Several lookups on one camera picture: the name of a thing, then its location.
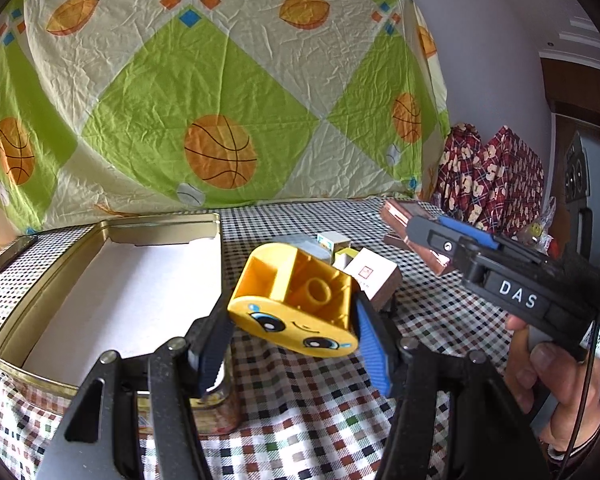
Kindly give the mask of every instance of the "wire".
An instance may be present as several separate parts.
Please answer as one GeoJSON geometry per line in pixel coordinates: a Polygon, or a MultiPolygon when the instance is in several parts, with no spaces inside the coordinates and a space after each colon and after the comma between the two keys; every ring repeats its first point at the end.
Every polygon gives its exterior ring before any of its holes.
{"type": "Polygon", "coordinates": [[[573,452],[573,448],[576,444],[576,439],[578,437],[578,433],[580,433],[580,425],[582,424],[582,417],[584,416],[584,409],[587,405],[587,396],[589,395],[589,385],[591,384],[591,375],[593,372],[593,363],[596,360],[596,347],[598,346],[598,337],[600,336],[600,314],[596,318],[593,325],[593,332],[591,334],[591,338],[589,341],[589,356],[587,357],[587,370],[584,375],[584,384],[582,385],[582,396],[580,397],[580,404],[578,405],[578,414],[576,416],[576,423],[573,427],[573,432],[571,433],[571,437],[569,439],[569,445],[567,446],[567,451],[564,453],[564,458],[562,459],[562,465],[560,466],[560,471],[558,472],[558,476],[555,480],[561,480],[564,472],[567,469],[567,464],[569,463],[569,457],[573,452]]]}

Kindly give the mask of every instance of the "cartoon smile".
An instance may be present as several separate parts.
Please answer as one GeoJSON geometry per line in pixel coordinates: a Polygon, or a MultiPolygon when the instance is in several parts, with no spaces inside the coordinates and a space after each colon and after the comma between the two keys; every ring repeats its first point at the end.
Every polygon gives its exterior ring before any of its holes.
{"type": "Polygon", "coordinates": [[[296,326],[296,328],[299,328],[300,330],[304,330],[305,332],[311,332],[312,334],[319,334],[320,333],[319,330],[309,330],[308,328],[305,328],[304,326],[300,326],[295,321],[292,321],[291,323],[293,323],[296,326]]]}

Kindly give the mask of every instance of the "ceiling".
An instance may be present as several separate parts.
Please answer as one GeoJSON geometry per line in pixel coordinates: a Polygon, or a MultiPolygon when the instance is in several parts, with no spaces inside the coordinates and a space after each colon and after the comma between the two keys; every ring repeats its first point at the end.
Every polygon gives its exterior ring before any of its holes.
{"type": "Polygon", "coordinates": [[[600,34],[576,0],[507,0],[541,57],[600,69],[600,34]]]}

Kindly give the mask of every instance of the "checkered tablecloth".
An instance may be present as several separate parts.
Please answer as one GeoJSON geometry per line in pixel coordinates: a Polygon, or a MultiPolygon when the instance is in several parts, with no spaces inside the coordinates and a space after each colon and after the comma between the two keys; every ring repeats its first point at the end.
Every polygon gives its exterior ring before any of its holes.
{"type": "MultiPolygon", "coordinates": [[[[394,319],[429,348],[464,355],[481,348],[502,371],[509,336],[504,312],[465,291],[456,272],[437,278],[413,253],[382,242],[381,198],[287,203],[221,210],[228,277],[235,285],[258,245],[272,236],[337,230],[400,265],[404,283],[394,319]]],[[[435,212],[432,206],[426,207],[435,212]]],[[[40,235],[0,274],[0,325],[42,272],[89,228],[40,235]]],[[[370,386],[357,354],[317,359],[277,348],[237,330],[235,381],[243,422],[232,434],[203,441],[214,478],[372,479],[395,402],[370,386]]],[[[443,471],[448,399],[438,396],[430,477],[443,471]]],[[[0,456],[18,479],[35,477],[59,417],[29,404],[0,372],[0,456]]],[[[154,442],[142,441],[148,480],[158,478],[154,442]]]]}

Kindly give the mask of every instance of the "smartphone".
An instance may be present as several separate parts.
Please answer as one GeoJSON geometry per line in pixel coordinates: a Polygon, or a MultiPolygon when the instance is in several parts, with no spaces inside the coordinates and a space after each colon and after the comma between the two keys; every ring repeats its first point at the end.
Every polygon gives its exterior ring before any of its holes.
{"type": "Polygon", "coordinates": [[[0,254],[0,272],[9,267],[13,260],[29,249],[37,240],[37,236],[20,236],[16,238],[14,243],[0,254]]]}

